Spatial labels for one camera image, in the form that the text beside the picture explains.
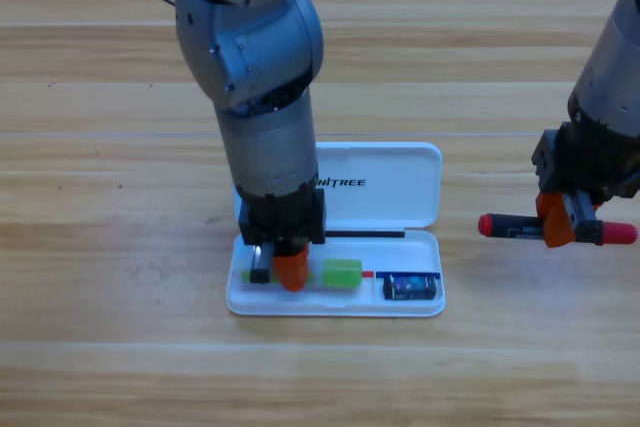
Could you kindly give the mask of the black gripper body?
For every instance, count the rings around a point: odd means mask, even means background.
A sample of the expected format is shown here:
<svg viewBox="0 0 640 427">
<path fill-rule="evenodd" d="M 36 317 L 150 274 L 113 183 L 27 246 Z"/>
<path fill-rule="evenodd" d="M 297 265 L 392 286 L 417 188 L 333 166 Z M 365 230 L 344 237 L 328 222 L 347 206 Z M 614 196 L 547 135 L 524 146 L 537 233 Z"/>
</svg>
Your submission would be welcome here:
<svg viewBox="0 0 640 427">
<path fill-rule="evenodd" d="M 244 199 L 241 203 L 239 227 L 243 242 L 255 248 L 248 274 L 249 281 L 278 281 L 272 269 L 278 245 L 308 245 L 310 251 L 312 244 L 325 242 L 324 191 L 301 189 L 281 197 L 268 195 Z"/>
<path fill-rule="evenodd" d="M 576 243 L 631 245 L 638 229 L 597 218 L 593 203 L 639 191 L 639 140 L 566 122 L 542 134 L 531 157 L 539 193 L 562 193 Z"/>
</svg>

